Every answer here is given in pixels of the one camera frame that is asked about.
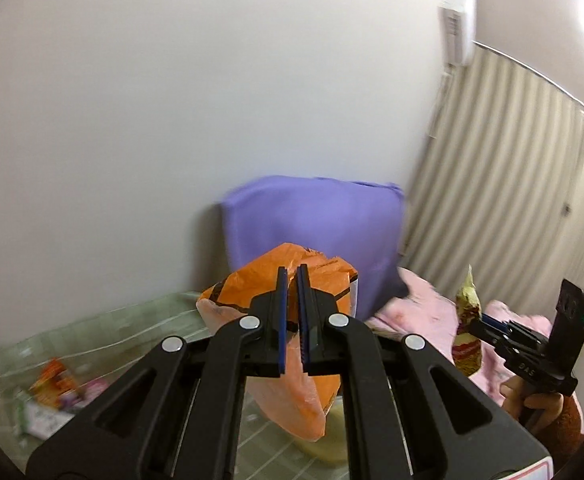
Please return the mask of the person's right hand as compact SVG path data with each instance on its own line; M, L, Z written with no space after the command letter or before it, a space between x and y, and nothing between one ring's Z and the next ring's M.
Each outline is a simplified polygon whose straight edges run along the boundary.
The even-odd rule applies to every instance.
M565 398L561 393L530 392L527 382L512 376L500 385L503 396L502 408L532 434L540 434L562 414ZM525 408L536 415L532 422L522 422Z

